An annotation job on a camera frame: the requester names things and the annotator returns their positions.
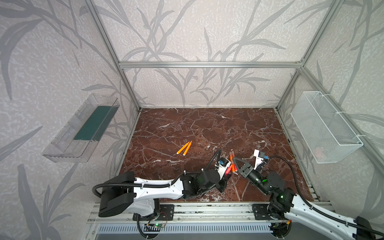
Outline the pink marker group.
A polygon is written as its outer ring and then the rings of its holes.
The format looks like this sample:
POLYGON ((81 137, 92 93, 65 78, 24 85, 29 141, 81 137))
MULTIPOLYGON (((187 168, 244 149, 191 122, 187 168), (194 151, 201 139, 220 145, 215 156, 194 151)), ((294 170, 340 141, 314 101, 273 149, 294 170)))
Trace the pink marker group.
POLYGON ((227 168, 226 172, 225 172, 225 175, 228 175, 232 173, 232 169, 231 169, 231 166, 227 168))

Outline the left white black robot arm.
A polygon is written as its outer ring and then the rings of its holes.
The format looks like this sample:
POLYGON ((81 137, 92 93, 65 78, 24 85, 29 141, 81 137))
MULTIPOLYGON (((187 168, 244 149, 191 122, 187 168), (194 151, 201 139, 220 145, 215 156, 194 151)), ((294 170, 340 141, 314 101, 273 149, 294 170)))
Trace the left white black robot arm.
POLYGON ((173 180, 146 180, 126 172, 102 184, 92 192, 100 198, 98 216, 113 217, 129 210, 142 217, 160 213, 160 199, 189 200, 202 197, 211 190, 224 192, 231 175, 226 169, 185 172, 173 180))

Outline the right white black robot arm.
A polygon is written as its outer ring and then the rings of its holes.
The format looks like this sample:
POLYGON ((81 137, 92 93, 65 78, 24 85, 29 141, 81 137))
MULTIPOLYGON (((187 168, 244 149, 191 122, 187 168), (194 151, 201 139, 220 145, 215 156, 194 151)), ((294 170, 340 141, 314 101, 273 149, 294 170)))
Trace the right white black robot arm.
POLYGON ((270 197, 267 213, 273 219, 298 222, 333 240, 375 240, 377 235, 383 235, 373 230, 364 218, 343 217, 311 204, 298 185, 297 192, 287 188, 286 182, 276 172, 263 176, 260 169, 264 161, 256 168, 241 158, 234 157, 233 162, 240 176, 270 197))

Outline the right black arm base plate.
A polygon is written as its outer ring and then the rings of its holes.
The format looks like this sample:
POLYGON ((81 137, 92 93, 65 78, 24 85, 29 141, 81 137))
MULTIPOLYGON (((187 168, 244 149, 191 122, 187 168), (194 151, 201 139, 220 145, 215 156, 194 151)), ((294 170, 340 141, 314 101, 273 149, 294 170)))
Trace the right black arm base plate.
POLYGON ((268 212, 269 204, 252 204, 252 212, 254 214, 255 220, 265 220, 265 221, 286 221, 287 219, 281 216, 272 216, 268 212))

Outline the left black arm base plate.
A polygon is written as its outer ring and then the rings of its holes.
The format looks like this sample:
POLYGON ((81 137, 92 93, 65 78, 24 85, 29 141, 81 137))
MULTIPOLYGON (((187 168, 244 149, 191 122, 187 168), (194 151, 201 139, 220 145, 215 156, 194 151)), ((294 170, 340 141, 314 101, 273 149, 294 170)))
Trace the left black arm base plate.
POLYGON ((160 204, 158 209, 155 209, 155 212, 147 217, 139 216, 138 214, 133 215, 134 221, 172 221, 174 219, 175 205, 173 204, 160 204))

